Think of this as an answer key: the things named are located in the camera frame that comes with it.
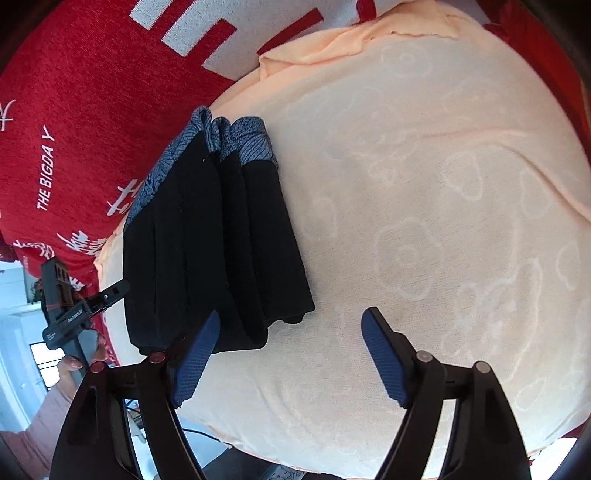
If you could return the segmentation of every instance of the white chinese characters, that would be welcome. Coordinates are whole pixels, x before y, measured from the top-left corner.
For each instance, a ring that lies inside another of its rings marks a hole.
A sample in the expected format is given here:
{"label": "white chinese characters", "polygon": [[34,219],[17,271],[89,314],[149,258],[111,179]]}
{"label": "white chinese characters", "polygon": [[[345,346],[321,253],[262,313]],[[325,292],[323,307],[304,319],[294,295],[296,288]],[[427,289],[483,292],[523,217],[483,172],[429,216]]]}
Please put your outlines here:
{"label": "white chinese characters", "polygon": [[69,239],[61,236],[59,233],[57,236],[62,240],[68,248],[76,252],[80,252],[93,257],[98,257],[100,249],[103,248],[106,243],[106,238],[99,238],[97,240],[91,240],[82,230],[78,233],[72,233]]}
{"label": "white chinese characters", "polygon": [[8,118],[8,109],[14,102],[16,100],[10,100],[4,108],[2,108],[2,104],[0,103],[0,132],[6,131],[6,122],[14,121],[14,118]]}
{"label": "white chinese characters", "polygon": [[143,182],[138,183],[138,179],[133,179],[127,184],[125,188],[117,187],[117,190],[119,190],[121,194],[119,195],[119,198],[117,198],[117,200],[115,200],[113,203],[107,202],[107,205],[109,205],[107,216],[110,217],[116,213],[123,215],[125,212],[127,212],[129,207],[131,207],[132,202],[127,202],[123,205],[121,204],[125,201],[129,194],[131,194],[131,198],[134,199],[135,196],[138,194],[138,191],[141,188],[142,184]]}
{"label": "white chinese characters", "polygon": [[45,257],[48,260],[55,256],[55,252],[53,251],[52,247],[41,242],[22,243],[19,240],[15,240],[12,245],[17,248],[37,248],[39,250],[39,256]]}

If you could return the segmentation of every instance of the blue rubber pad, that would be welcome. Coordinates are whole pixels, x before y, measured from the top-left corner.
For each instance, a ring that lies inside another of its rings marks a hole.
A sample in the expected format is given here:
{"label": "blue rubber pad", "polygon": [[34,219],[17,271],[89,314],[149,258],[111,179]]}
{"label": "blue rubber pad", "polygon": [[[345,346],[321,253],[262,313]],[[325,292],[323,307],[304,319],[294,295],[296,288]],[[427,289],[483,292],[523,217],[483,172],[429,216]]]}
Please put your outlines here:
{"label": "blue rubber pad", "polygon": [[185,400],[191,398],[195,393],[219,335],[220,316],[214,311],[203,324],[201,331],[195,336],[183,362],[176,369],[171,399],[174,408],[179,408]]}
{"label": "blue rubber pad", "polygon": [[394,348],[378,321],[368,309],[361,318],[361,334],[378,369],[388,396],[402,408],[408,406],[408,393],[404,385],[404,370]]}

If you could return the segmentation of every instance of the black fabric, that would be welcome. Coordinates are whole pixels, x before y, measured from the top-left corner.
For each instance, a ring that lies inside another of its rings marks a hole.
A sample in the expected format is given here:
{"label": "black fabric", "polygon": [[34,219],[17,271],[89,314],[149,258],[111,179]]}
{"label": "black fabric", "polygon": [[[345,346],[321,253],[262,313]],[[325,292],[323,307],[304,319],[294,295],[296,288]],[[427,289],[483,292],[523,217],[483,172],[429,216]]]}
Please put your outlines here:
{"label": "black fabric", "polygon": [[217,351],[255,347],[228,291],[223,234],[220,183],[199,134],[125,231],[126,322],[142,353],[168,348],[213,310]]}
{"label": "black fabric", "polygon": [[275,468],[274,463],[230,448],[208,463],[203,473],[207,480],[262,480]]}
{"label": "black fabric", "polygon": [[314,310],[274,158],[243,166],[240,143],[228,151],[222,142],[220,161],[204,132],[156,179],[124,231],[126,322],[144,355],[169,348],[213,310],[214,353],[261,348],[272,322],[299,323]]}
{"label": "black fabric", "polygon": [[267,327],[252,266],[246,188],[238,153],[232,152],[217,170],[222,189],[228,286],[245,331],[254,346],[262,347],[267,342]]}
{"label": "black fabric", "polygon": [[264,160],[242,167],[251,231],[252,258],[263,312],[299,323],[314,301],[291,227],[277,168]]}

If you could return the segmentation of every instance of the red screw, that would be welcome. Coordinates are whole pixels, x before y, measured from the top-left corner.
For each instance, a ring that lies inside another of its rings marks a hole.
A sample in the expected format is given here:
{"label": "red screw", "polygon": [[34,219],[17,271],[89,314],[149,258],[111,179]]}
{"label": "red screw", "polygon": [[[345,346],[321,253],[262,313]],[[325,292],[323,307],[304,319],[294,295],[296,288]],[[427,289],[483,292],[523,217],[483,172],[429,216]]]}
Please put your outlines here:
{"label": "red screw", "polygon": [[166,360],[166,353],[164,352],[154,352],[150,355],[150,363],[152,364],[161,364]]}
{"label": "red screw", "polygon": [[104,362],[95,362],[90,366],[90,371],[94,374],[98,374],[101,373],[105,368],[106,368],[107,364]]}

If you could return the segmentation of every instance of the human hand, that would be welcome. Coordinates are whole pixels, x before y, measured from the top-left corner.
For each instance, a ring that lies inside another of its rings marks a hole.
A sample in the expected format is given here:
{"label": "human hand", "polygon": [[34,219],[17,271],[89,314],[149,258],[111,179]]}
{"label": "human hand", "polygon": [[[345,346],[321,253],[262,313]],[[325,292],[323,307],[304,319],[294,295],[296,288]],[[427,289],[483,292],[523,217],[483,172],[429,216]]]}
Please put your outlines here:
{"label": "human hand", "polygon": [[[100,334],[97,339],[97,346],[96,347],[97,348],[96,348],[95,355],[93,356],[92,361],[90,362],[91,364],[93,364],[94,362],[97,362],[99,360],[106,360],[107,356],[108,356],[105,337],[103,337]],[[74,379],[72,378],[72,375],[70,372],[75,372],[76,370],[79,370],[80,368],[82,368],[82,364],[80,363],[80,361],[78,361],[76,358],[69,356],[69,355],[66,355],[57,364],[57,371],[60,374],[60,379],[56,385],[59,387],[59,389],[62,392],[64,392],[64,394],[68,398],[71,398],[72,400],[74,399],[74,396],[76,395],[76,391],[78,390],[78,387],[74,383]]]}

